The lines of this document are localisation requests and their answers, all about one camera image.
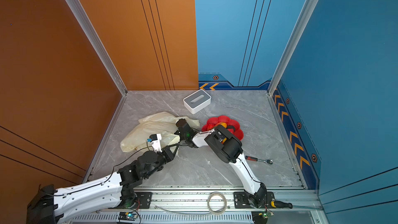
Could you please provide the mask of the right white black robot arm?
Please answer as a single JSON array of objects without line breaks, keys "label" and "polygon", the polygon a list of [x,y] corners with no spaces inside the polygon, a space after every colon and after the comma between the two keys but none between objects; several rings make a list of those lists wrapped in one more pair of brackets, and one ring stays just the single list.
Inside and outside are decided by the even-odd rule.
[{"label": "right white black robot arm", "polygon": [[191,148],[210,147],[217,157],[229,164],[243,184],[244,191],[251,206],[263,208],[267,200],[267,188],[249,167],[242,143],[227,128],[218,125],[215,128],[197,132],[185,119],[176,122],[177,134]]}]

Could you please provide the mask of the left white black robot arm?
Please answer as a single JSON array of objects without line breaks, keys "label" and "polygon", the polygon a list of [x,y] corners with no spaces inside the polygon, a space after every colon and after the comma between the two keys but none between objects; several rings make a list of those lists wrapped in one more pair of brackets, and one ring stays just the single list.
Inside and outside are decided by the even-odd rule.
[{"label": "left white black robot arm", "polygon": [[67,188],[40,187],[27,207],[28,224],[61,224],[76,216],[104,208],[130,208],[134,189],[171,162],[179,145],[144,152],[131,164],[103,178]]}]

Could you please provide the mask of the cream plastic bag orange prints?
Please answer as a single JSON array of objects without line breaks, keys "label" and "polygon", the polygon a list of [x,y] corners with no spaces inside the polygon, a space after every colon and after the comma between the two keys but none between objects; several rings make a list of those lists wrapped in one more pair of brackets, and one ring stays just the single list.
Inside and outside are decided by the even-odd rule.
[{"label": "cream plastic bag orange prints", "polygon": [[146,148],[147,140],[153,134],[160,134],[161,147],[173,145],[180,141],[177,131],[176,122],[179,119],[185,119],[190,127],[199,129],[200,122],[187,116],[174,116],[168,112],[161,112],[142,118],[139,125],[136,126],[120,143],[123,152],[132,152]]}]

